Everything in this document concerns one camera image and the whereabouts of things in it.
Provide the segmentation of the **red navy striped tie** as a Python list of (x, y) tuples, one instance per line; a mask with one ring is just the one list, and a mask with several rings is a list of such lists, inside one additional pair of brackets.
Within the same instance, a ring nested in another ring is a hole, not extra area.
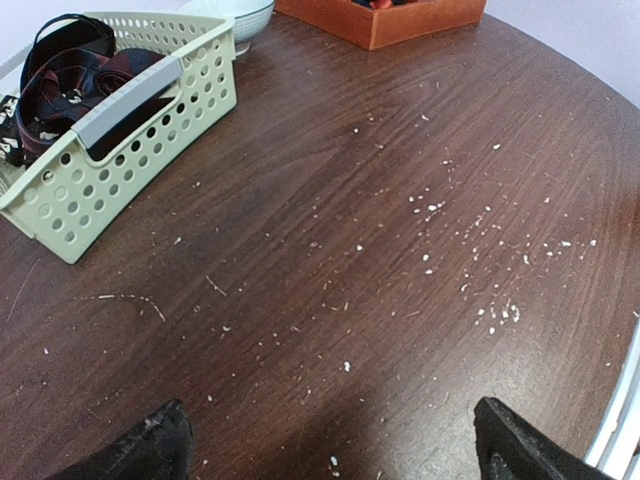
[(371, 10), (386, 10), (418, 2), (419, 0), (352, 0), (352, 3)]

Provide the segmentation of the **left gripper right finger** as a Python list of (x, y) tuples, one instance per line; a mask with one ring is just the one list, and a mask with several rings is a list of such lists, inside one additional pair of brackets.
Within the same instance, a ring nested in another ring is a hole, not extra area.
[(496, 397), (478, 401), (474, 407), (474, 428), (483, 480), (609, 477), (557, 445)]

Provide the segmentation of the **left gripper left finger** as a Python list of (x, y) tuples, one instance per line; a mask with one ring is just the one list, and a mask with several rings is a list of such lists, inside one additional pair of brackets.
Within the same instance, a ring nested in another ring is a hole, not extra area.
[(193, 430), (184, 404), (170, 400), (114, 442), (53, 479), (187, 479)]

